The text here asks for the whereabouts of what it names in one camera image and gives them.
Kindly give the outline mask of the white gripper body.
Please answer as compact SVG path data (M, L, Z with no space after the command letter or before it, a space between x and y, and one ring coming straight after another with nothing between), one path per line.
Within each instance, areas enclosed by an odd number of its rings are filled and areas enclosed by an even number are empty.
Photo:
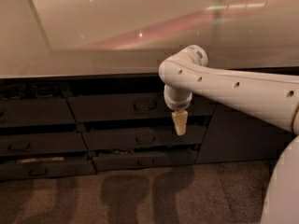
M172 99L167 93L165 93L164 100L166 105L173 111L185 110L191 104L192 94L190 93L186 98L177 101Z

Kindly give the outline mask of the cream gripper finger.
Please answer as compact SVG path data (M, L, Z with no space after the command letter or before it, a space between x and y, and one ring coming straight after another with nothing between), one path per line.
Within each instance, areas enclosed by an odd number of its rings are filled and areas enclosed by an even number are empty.
M186 110L179 110L172 113L172 120L174 121L177 135L184 135L186 133L188 112Z

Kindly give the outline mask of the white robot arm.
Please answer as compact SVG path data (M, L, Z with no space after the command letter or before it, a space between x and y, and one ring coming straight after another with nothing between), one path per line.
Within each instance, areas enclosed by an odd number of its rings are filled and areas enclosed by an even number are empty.
M190 45L164 60L159 77L178 135L186 133L194 94L295 134L273 170L260 224L299 224L299 79L297 76L209 68L206 52Z

